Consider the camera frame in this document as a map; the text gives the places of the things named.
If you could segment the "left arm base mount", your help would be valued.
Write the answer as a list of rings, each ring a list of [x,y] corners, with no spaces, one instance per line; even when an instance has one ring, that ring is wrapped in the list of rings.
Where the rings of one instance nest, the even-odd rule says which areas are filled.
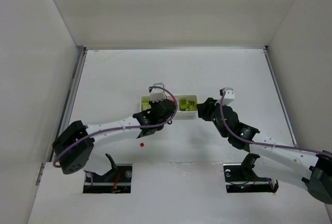
[[[128,194],[131,193],[132,170],[130,164],[117,164],[110,154],[105,154],[110,162],[110,169],[103,175],[85,171],[83,186],[85,194]]]

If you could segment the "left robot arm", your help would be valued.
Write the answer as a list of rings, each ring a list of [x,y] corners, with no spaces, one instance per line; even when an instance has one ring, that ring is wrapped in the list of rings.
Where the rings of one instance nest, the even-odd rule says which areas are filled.
[[[63,174],[73,174],[85,167],[94,147],[155,134],[171,124],[178,105],[171,100],[150,102],[151,108],[132,116],[104,124],[72,122],[52,143],[53,166]]]

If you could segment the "dark green duplo brick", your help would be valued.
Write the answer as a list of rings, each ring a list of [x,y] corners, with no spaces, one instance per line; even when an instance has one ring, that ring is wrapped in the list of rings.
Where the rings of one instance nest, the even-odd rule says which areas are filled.
[[[180,99],[179,100],[179,109],[181,111],[187,111],[188,103],[186,99]]]

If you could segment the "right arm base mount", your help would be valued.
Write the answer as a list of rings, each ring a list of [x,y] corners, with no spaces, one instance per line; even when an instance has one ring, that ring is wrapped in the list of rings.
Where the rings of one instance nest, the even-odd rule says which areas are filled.
[[[277,180],[259,177],[253,171],[259,155],[249,153],[241,163],[223,164],[227,193],[276,193]]]

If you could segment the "light green duplo brick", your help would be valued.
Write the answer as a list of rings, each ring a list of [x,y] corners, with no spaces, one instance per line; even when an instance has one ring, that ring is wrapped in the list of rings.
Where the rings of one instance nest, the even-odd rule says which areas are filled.
[[[149,100],[142,100],[141,101],[141,111],[145,111],[151,109],[151,105],[149,104]]]

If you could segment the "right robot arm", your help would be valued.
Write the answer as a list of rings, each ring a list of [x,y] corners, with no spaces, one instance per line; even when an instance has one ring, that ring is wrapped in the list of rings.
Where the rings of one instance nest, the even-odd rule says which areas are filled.
[[[231,107],[213,98],[198,104],[197,110],[198,117],[213,122],[231,146],[248,153],[241,167],[250,180],[255,177],[280,180],[331,204],[331,152],[284,145],[240,122]]]

